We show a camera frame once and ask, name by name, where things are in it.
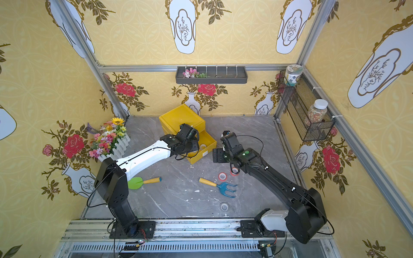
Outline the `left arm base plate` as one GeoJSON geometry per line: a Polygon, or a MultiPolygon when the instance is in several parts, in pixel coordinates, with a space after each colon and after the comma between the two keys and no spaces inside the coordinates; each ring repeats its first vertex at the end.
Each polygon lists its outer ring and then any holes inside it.
{"type": "Polygon", "coordinates": [[[155,221],[140,221],[137,230],[132,233],[125,233],[123,228],[115,222],[109,231],[110,239],[152,239],[156,229],[155,221]]]}

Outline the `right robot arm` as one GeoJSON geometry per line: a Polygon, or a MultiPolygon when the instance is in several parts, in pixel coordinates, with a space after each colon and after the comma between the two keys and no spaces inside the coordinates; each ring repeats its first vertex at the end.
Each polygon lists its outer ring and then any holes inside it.
{"type": "Polygon", "coordinates": [[[260,153],[243,148],[235,133],[224,131],[220,141],[223,147],[213,150],[213,162],[229,163],[231,168],[256,178],[287,208],[262,210],[255,217],[262,230],[289,232],[298,242],[307,244],[328,222],[316,189],[306,190],[283,176],[260,153]]]}

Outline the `grey wall shelf tray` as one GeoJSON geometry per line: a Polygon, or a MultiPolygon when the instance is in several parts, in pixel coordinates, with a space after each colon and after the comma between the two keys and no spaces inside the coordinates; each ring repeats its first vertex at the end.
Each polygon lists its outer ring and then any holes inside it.
{"type": "Polygon", "coordinates": [[[175,80],[177,84],[246,84],[248,73],[245,66],[239,65],[178,66],[175,80]],[[189,68],[206,73],[207,78],[184,78],[182,73],[189,68]]]}

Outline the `jar with green label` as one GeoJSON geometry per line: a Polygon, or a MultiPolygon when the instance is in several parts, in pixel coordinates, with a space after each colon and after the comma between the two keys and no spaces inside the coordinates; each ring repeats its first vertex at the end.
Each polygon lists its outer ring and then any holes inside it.
{"type": "Polygon", "coordinates": [[[303,73],[303,67],[298,64],[290,64],[285,70],[285,84],[288,86],[296,86],[303,73]]]}

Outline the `yellow three-drawer cabinet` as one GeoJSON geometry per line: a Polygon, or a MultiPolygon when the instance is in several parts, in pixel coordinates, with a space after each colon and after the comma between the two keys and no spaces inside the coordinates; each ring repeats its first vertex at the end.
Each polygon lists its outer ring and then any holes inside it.
{"type": "Polygon", "coordinates": [[[165,134],[175,135],[180,142],[176,154],[195,164],[217,146],[217,141],[206,132],[206,123],[188,106],[182,104],[159,117],[165,134]]]}

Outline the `flowers in white fence planter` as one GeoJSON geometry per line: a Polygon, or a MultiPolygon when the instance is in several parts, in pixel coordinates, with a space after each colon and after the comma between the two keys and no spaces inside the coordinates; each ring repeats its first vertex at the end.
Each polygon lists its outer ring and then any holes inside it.
{"type": "Polygon", "coordinates": [[[88,124],[87,132],[92,134],[89,156],[99,161],[106,158],[120,159],[131,141],[125,123],[124,119],[114,117],[104,123],[99,130],[88,124]]]}

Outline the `red tape roll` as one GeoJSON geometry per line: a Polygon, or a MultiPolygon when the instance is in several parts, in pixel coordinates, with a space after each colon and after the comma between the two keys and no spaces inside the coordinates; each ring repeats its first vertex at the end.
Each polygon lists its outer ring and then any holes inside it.
{"type": "Polygon", "coordinates": [[[227,180],[227,175],[226,173],[219,173],[218,178],[220,181],[225,182],[227,180]]]}
{"type": "Polygon", "coordinates": [[[239,170],[237,168],[231,168],[230,174],[232,176],[238,176],[239,175],[239,170]]]}

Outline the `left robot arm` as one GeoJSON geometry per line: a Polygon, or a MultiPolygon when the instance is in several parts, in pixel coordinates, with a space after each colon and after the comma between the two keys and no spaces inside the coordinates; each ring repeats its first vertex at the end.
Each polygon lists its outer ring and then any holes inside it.
{"type": "Polygon", "coordinates": [[[138,173],[161,160],[178,156],[186,158],[189,153],[197,153],[200,150],[199,140],[197,129],[181,124],[177,134],[167,134],[127,157],[102,161],[95,180],[95,190],[128,237],[136,237],[141,233],[139,220],[128,201],[128,183],[138,173]]]}

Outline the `pink flowers in tray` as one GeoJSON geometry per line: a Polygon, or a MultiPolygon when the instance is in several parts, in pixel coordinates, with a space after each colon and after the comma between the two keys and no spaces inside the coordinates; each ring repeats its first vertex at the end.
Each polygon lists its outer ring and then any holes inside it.
{"type": "Polygon", "coordinates": [[[186,69],[182,75],[184,78],[207,78],[206,73],[200,73],[194,68],[186,69]]]}

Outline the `jar with white lid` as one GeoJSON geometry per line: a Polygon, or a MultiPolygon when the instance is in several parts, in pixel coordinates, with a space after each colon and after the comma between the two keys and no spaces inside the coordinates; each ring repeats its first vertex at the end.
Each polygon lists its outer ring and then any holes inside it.
{"type": "Polygon", "coordinates": [[[320,123],[327,113],[328,102],[324,99],[315,100],[314,104],[308,109],[305,124],[310,126],[313,123],[320,123]]]}

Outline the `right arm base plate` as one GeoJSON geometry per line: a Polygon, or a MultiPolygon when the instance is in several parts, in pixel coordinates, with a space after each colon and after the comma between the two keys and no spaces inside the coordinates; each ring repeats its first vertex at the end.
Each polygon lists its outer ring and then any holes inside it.
{"type": "Polygon", "coordinates": [[[243,238],[284,238],[286,236],[286,232],[267,230],[262,223],[255,220],[241,220],[240,227],[236,231],[240,232],[243,238]]]}

